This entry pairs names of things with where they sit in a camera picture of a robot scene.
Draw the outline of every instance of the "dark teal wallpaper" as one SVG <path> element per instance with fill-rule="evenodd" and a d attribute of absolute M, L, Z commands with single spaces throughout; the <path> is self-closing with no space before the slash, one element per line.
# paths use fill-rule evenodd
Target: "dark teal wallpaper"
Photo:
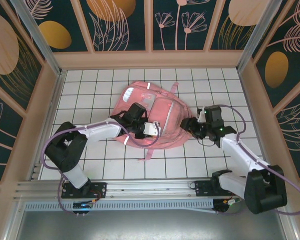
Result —
<path fill-rule="evenodd" d="M 24 0 L 24 3 L 53 52 L 87 51 L 70 0 Z"/>
<path fill-rule="evenodd" d="M 211 50 L 243 50 L 266 4 L 264 0 L 226 0 Z"/>
<path fill-rule="evenodd" d="M 203 50 L 215 2 L 154 0 L 153 50 Z"/>
<path fill-rule="evenodd" d="M 0 5 L 0 87 L 26 109 L 41 68 Z"/>
<path fill-rule="evenodd" d="M 265 33 L 264 33 L 264 35 L 263 35 L 261 41 L 259 42 L 258 46 L 256 46 L 256 48 L 255 48 L 255 50 L 254 50 L 254 52 L 253 52 L 253 54 L 252 54 L 252 57 L 253 57 L 253 58 L 255 57 L 255 55 L 256 55 L 257 52 L 259 51 L 260 47 L 262 46 L 265 37 L 266 37 L 266 36 L 268 35 L 268 33 L 271 31 L 271 29 L 272 29 L 272 27 L 273 27 L 275 21 L 277 20 L 278 16 L 280 15 L 280 13 L 281 13 L 282 9 L 284 8 L 284 6 L 285 6 L 285 4 L 286 4 L 287 1 L 288 1 L 288 0 L 282 0 L 279 10 L 276 12 L 276 14 L 275 14 L 275 16 L 273 17 L 271 23 L 269 24 L 267 30 L 265 31 Z"/>
<path fill-rule="evenodd" d="M 300 177 L 300 94 L 276 118 Z"/>
<path fill-rule="evenodd" d="M 80 0 L 95 51 L 145 50 L 143 0 Z"/>
<path fill-rule="evenodd" d="M 300 81 L 300 0 L 296 0 L 256 63 L 272 106 Z"/>
<path fill-rule="evenodd" d="M 23 118 L 0 99 L 0 180 Z"/>

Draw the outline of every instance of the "metal frame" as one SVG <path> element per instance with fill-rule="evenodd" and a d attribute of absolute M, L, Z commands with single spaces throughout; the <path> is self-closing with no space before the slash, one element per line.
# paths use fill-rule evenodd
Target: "metal frame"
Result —
<path fill-rule="evenodd" d="M 239 60 L 238 67 L 237 67 L 239 73 L 241 73 L 244 70 L 245 66 L 251 59 L 254 50 L 262 40 L 262 37 L 265 34 L 266 30 L 268 29 L 269 25 L 271 24 L 273 17 L 275 16 L 276 12 L 279 10 L 281 2 L 282 0 L 271 0 L 266 6 L 266 9 L 259 23 L 255 26 L 247 44 L 244 47 L 242 56 Z"/>

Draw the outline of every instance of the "backpack strap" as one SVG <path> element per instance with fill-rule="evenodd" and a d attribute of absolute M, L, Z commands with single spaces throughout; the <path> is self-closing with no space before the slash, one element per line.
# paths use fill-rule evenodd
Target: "backpack strap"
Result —
<path fill-rule="evenodd" d="M 178 85 L 179 85 L 179 83 L 178 83 L 178 82 L 177 82 L 177 83 L 175 82 L 175 83 L 172 85 L 170 92 L 171 92 L 171 93 L 175 93 L 175 91 L 176 91 Z"/>
<path fill-rule="evenodd" d="M 154 152 L 154 149 L 148 149 L 145 158 L 144 159 L 139 159 L 139 160 L 140 161 L 150 160 L 152 158 L 153 152 Z"/>

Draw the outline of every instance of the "floor tile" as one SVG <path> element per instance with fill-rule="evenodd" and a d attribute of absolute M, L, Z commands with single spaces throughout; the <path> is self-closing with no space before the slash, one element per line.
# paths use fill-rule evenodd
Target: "floor tile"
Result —
<path fill-rule="evenodd" d="M 243 130 L 243 122 L 239 121 L 236 123 L 237 126 L 238 126 L 238 130 L 239 131 L 242 131 Z M 246 130 L 244 133 L 242 133 L 240 135 L 241 138 L 255 138 L 256 137 L 256 133 L 255 133 L 255 129 L 254 129 L 254 126 L 253 126 L 253 123 L 250 121 L 247 121 L 246 122 Z"/>
<path fill-rule="evenodd" d="M 229 93 L 230 102 L 232 106 L 247 106 L 245 96 L 241 92 Z"/>
<path fill-rule="evenodd" d="M 63 86 L 62 95 L 76 95 L 79 92 L 79 87 L 79 82 L 66 82 Z"/>
<path fill-rule="evenodd" d="M 123 179 L 124 159 L 110 159 L 104 161 L 103 179 Z"/>
<path fill-rule="evenodd" d="M 124 179 L 144 178 L 144 161 L 138 159 L 126 159 L 124 167 Z"/>
<path fill-rule="evenodd" d="M 98 70 L 84 70 L 82 74 L 82 82 L 96 82 Z"/>
<path fill-rule="evenodd" d="M 210 83 L 208 80 L 195 80 L 193 81 L 194 83 L 194 89 L 195 92 L 197 93 L 210 93 L 211 92 L 211 88 L 210 88 Z"/>
<path fill-rule="evenodd" d="M 161 69 L 161 80 L 176 80 L 175 68 Z"/>
<path fill-rule="evenodd" d="M 82 70 L 70 70 L 66 74 L 65 82 L 80 82 Z"/>
<path fill-rule="evenodd" d="M 94 94 L 95 92 L 95 82 L 87 81 L 87 82 L 81 82 L 80 84 L 80 90 L 79 94 Z"/>
<path fill-rule="evenodd" d="M 197 93 L 196 95 L 196 101 L 198 103 L 198 107 L 207 107 L 213 105 L 213 99 L 211 93 Z"/>
<path fill-rule="evenodd" d="M 145 161 L 145 178 L 147 179 L 164 179 L 165 178 L 165 160 L 151 159 Z"/>
<path fill-rule="evenodd" d="M 245 120 L 245 121 L 251 121 L 251 115 L 250 115 L 250 111 L 249 111 L 249 109 L 248 109 L 248 107 L 247 106 L 236 106 L 236 107 L 234 107 L 236 110 L 238 110 L 239 111 L 239 113 L 241 113 L 241 115 L 243 116 L 243 119 Z M 236 113 L 236 112 L 234 112 L 234 118 L 235 118 L 235 120 L 238 122 L 241 122 L 242 121 L 242 118 Z"/>
<path fill-rule="evenodd" d="M 115 69 L 113 75 L 113 81 L 128 81 L 129 70 L 128 69 Z"/>
<path fill-rule="evenodd" d="M 83 172 L 92 180 L 103 179 L 104 160 L 85 160 Z"/>
<path fill-rule="evenodd" d="M 225 80 L 227 90 L 230 92 L 243 92 L 240 80 Z"/>
<path fill-rule="evenodd" d="M 160 69 L 145 69 L 145 80 L 161 80 Z"/>
<path fill-rule="evenodd" d="M 213 142 L 210 141 L 210 140 L 203 140 L 203 144 L 205 145 L 204 146 L 204 154 L 205 154 L 205 157 L 223 157 L 224 154 L 223 154 L 223 150 L 218 148 L 217 145 L 213 145 Z"/>
<path fill-rule="evenodd" d="M 91 122 L 92 109 L 75 109 L 73 124 L 89 124 Z"/>
<path fill-rule="evenodd" d="M 178 80 L 192 80 L 192 72 L 190 68 L 178 68 L 176 70 L 176 77 Z"/>
<path fill-rule="evenodd" d="M 130 69 L 129 81 L 144 80 L 144 69 Z"/>
<path fill-rule="evenodd" d="M 208 72 L 208 77 L 209 80 L 222 80 L 224 79 L 223 77 L 223 73 L 222 73 L 222 69 L 218 69 L 218 68 L 208 68 L 207 69 Z"/>
<path fill-rule="evenodd" d="M 185 104 L 187 104 L 189 107 L 196 107 L 196 100 L 195 100 L 195 94 L 193 93 L 180 93 L 179 98 L 184 101 Z"/>
<path fill-rule="evenodd" d="M 204 178 L 208 176 L 204 157 L 186 158 L 186 170 L 188 178 Z"/>
<path fill-rule="evenodd" d="M 225 79 L 239 79 L 236 68 L 222 68 Z"/>
<path fill-rule="evenodd" d="M 74 109 L 77 95 L 62 95 L 59 103 L 59 109 Z"/>
<path fill-rule="evenodd" d="M 112 94 L 121 94 L 123 90 L 129 85 L 129 83 L 126 81 L 116 81 L 113 82 L 112 86 Z"/>
<path fill-rule="evenodd" d="M 225 104 L 225 105 L 230 105 L 230 99 L 228 93 L 212 93 L 213 97 L 213 102 L 215 105 L 218 104 Z"/>
<path fill-rule="evenodd" d="M 193 83 L 187 80 L 178 80 L 178 92 L 179 93 L 193 93 L 194 87 Z"/>
<path fill-rule="evenodd" d="M 94 96 L 94 102 L 93 102 L 93 108 L 95 109 L 108 109 L 110 108 L 110 94 L 105 95 L 95 95 Z"/>
<path fill-rule="evenodd" d="M 208 78 L 208 73 L 206 71 L 206 68 L 192 68 L 192 77 L 194 80 L 207 80 Z"/>
<path fill-rule="evenodd" d="M 203 146 L 197 140 L 188 140 L 184 144 L 185 156 L 190 157 L 204 157 Z"/>
<path fill-rule="evenodd" d="M 124 159 L 125 145 L 118 141 L 107 141 L 105 159 Z"/>
<path fill-rule="evenodd" d="M 213 93 L 227 93 L 226 85 L 224 80 L 212 80 L 210 81 L 211 91 Z"/>
<path fill-rule="evenodd" d="M 126 159 L 142 159 L 144 158 L 144 149 L 132 147 L 132 146 L 126 146 L 125 149 L 125 158 Z"/>
<path fill-rule="evenodd" d="M 167 178 L 186 178 L 186 167 L 184 158 L 166 159 L 166 177 Z"/>
<path fill-rule="evenodd" d="M 174 147 L 171 149 L 166 149 L 165 150 L 165 157 L 166 158 L 184 158 L 184 147 L 182 146 L 178 146 L 178 147 Z"/>
<path fill-rule="evenodd" d="M 86 148 L 85 159 L 104 159 L 106 141 L 91 143 Z"/>
<path fill-rule="evenodd" d="M 78 95 L 76 101 L 76 108 L 78 109 L 91 109 L 93 106 L 93 95 Z"/>
<path fill-rule="evenodd" d="M 107 70 L 99 70 L 98 73 L 98 82 L 101 81 L 112 81 L 113 79 L 113 70 L 107 69 Z"/>
<path fill-rule="evenodd" d="M 211 177 L 212 174 L 216 171 L 225 170 L 225 158 L 224 157 L 208 157 L 206 160 L 206 166 L 208 168 L 208 177 Z"/>
<path fill-rule="evenodd" d="M 96 83 L 95 94 L 111 94 L 112 82 L 111 81 L 98 81 Z"/>
<path fill-rule="evenodd" d="M 108 109 L 93 109 L 92 110 L 92 117 L 91 123 L 98 123 L 101 121 L 106 120 L 109 117 L 109 110 Z"/>
<path fill-rule="evenodd" d="M 111 96 L 111 105 L 110 105 L 111 108 L 115 107 L 115 104 L 120 99 L 120 96 L 121 96 L 120 94 L 112 94 L 112 96 Z"/>
<path fill-rule="evenodd" d="M 54 124 L 62 124 L 64 122 L 72 122 L 74 109 L 60 109 L 56 113 Z"/>

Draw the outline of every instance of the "cable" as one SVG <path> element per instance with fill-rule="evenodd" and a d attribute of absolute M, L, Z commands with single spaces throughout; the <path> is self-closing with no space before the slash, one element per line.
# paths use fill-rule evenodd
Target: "cable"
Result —
<path fill-rule="evenodd" d="M 59 183 L 59 186 L 58 186 L 58 202 L 59 202 L 60 208 L 61 208 L 64 212 L 66 212 L 66 213 L 68 213 L 68 214 L 76 215 L 74 212 L 71 212 L 71 211 L 66 210 L 66 209 L 63 207 L 62 203 L 61 203 L 60 189 L 61 189 L 61 185 L 62 185 L 63 180 L 64 180 L 64 178 L 61 177 L 61 180 L 60 180 L 60 183 Z"/>
<path fill-rule="evenodd" d="M 205 146 L 205 147 L 207 147 L 207 146 L 208 146 L 208 147 L 210 147 L 210 146 L 212 147 L 212 146 L 215 145 L 215 143 L 214 143 L 213 145 L 204 145 L 204 144 L 203 144 L 203 140 L 202 140 L 202 143 L 199 142 L 199 139 L 198 139 L 198 138 L 197 138 L 197 140 L 198 140 L 198 143 L 199 143 L 200 145 Z"/>
<path fill-rule="evenodd" d="M 264 169 L 268 170 L 270 173 L 278 176 L 279 178 L 281 178 L 282 180 L 286 181 L 287 183 L 289 183 L 291 186 L 293 186 L 299 193 L 300 193 L 300 187 L 297 186 L 296 184 L 294 184 L 292 181 L 290 181 L 289 179 L 287 179 L 285 176 L 282 176 L 281 174 L 277 173 L 276 171 L 272 170 L 271 168 L 267 167 L 266 165 L 260 163 L 253 155 L 251 155 L 249 153 L 249 151 L 247 149 L 245 149 L 245 147 L 240 143 L 240 135 L 245 132 L 246 130 L 246 122 L 242 116 L 241 113 L 239 113 L 239 111 L 235 108 L 233 108 L 232 106 L 228 106 L 228 105 L 219 105 L 220 107 L 226 107 L 226 108 L 230 108 L 232 109 L 233 111 L 235 111 L 239 116 L 240 118 L 242 119 L 243 121 L 243 131 L 239 132 L 236 136 L 236 141 L 238 143 L 238 145 L 240 146 L 240 148 L 254 161 L 256 162 L 257 164 L 259 164 L 261 167 L 263 167 Z M 299 211 L 296 211 L 296 212 L 283 212 L 283 211 L 279 211 L 279 210 L 275 210 L 275 212 L 277 212 L 278 214 L 282 214 L 282 215 L 288 215 L 288 216 L 295 216 L 295 215 L 300 215 L 300 210 Z"/>
<path fill-rule="evenodd" d="M 58 170 L 58 171 L 59 171 L 59 169 L 58 169 L 57 167 L 48 166 L 48 165 L 46 164 L 46 162 L 45 162 L 45 159 L 44 159 L 45 150 L 46 150 L 46 148 L 48 147 L 48 145 L 50 144 L 50 142 L 51 142 L 53 139 L 57 138 L 58 136 L 60 136 L 60 135 L 62 135 L 62 134 L 66 134 L 66 133 L 73 132 L 73 131 L 87 130 L 87 129 L 91 129 L 91 128 L 99 127 L 99 126 L 104 126 L 104 125 L 116 125 L 116 126 L 119 126 L 119 127 L 122 128 L 123 131 L 129 136 L 129 139 L 131 139 L 131 141 L 132 141 L 135 145 L 137 145 L 137 146 L 139 146 L 139 147 L 141 147 L 141 148 L 142 148 L 142 147 L 143 147 L 143 148 L 150 147 L 150 146 L 154 145 L 154 144 L 159 140 L 159 137 L 160 137 L 160 128 L 159 128 L 159 126 L 158 126 L 158 124 L 157 124 L 156 122 L 155 122 L 154 124 L 155 124 L 155 127 L 156 127 L 157 131 L 158 131 L 158 135 L 157 135 L 157 137 L 155 138 L 155 140 L 154 140 L 152 143 L 148 144 L 148 145 L 141 145 L 141 144 L 137 143 L 137 142 L 131 137 L 131 135 L 130 135 L 129 132 L 126 130 L 126 128 L 123 127 L 123 126 L 122 126 L 121 124 L 119 124 L 118 122 L 106 122 L 106 121 L 104 121 L 104 122 L 98 122 L 98 123 L 95 123 L 95 124 L 91 124 L 91 125 L 88 125 L 88 126 L 86 126 L 86 127 L 85 127 L 85 126 L 82 126 L 82 127 L 78 127 L 78 128 L 71 128 L 71 129 L 66 129 L 66 130 L 60 131 L 60 132 L 54 134 L 52 137 L 50 137 L 50 139 L 48 139 L 47 142 L 45 143 L 45 145 L 43 146 L 43 149 L 42 149 L 42 152 L 41 152 L 41 162 L 42 162 L 43 166 L 46 167 L 47 169 Z M 62 172 L 60 172 L 60 174 L 62 175 L 62 177 L 63 177 L 64 179 L 67 180 L 66 176 L 65 176 Z"/>
<path fill-rule="evenodd" d="M 48 166 L 48 165 L 46 164 L 46 162 L 45 162 L 45 159 L 44 159 L 45 150 L 46 150 L 46 148 L 48 147 L 48 145 L 50 144 L 50 142 L 51 142 L 54 138 L 57 138 L 58 136 L 60 136 L 60 135 L 62 135 L 62 134 L 69 133 L 69 132 L 72 132 L 72 131 L 81 131 L 81 130 L 91 129 L 91 128 L 99 127 L 99 126 L 103 126 L 103 125 L 117 125 L 117 126 L 119 126 L 119 127 L 121 127 L 121 128 L 123 129 L 123 131 L 130 137 L 131 141 L 132 141 L 135 145 L 137 145 L 137 146 L 139 146 L 139 147 L 146 148 L 146 147 L 149 147 L 149 146 L 154 145 L 154 144 L 159 140 L 159 137 L 160 137 L 160 128 L 159 128 L 159 126 L 158 126 L 157 123 L 154 123 L 154 124 L 155 124 L 155 127 L 156 127 L 157 131 L 158 131 L 158 135 L 157 135 L 156 139 L 155 139 L 152 143 L 150 143 L 150 144 L 148 144 L 148 145 L 141 145 L 141 144 L 137 143 L 137 142 L 131 137 L 131 135 L 130 135 L 129 132 L 126 130 L 126 128 L 123 127 L 122 125 L 120 125 L 118 122 L 111 122 L 111 123 L 108 123 L 108 122 L 105 122 L 105 121 L 104 121 L 104 122 L 95 123 L 95 124 L 92 124 L 92 125 L 86 126 L 86 127 L 83 126 L 83 127 L 78 127 L 78 128 L 66 129 L 66 130 L 63 130 L 63 131 L 60 131 L 60 132 L 54 134 L 49 140 L 47 140 L 47 142 L 45 143 L 45 145 L 44 145 L 44 147 L 43 147 L 43 149 L 42 149 L 42 152 L 41 152 L 41 162 L 42 162 L 43 166 L 46 167 L 47 169 L 58 170 L 58 171 L 60 172 L 60 174 L 61 174 L 61 180 L 60 180 L 59 187 L 58 187 L 58 202 L 59 202 L 59 205 L 60 205 L 61 209 L 62 209 L 63 211 L 65 211 L 65 212 L 67 212 L 67 213 L 70 213 L 70 214 L 74 214 L 74 215 L 75 215 L 75 213 L 66 210 L 66 209 L 62 206 L 61 198 L 60 198 L 60 188 L 61 188 L 62 182 L 63 182 L 63 180 L 68 180 L 68 179 L 66 178 L 66 176 L 65 176 L 65 175 L 64 175 L 57 167 Z"/>

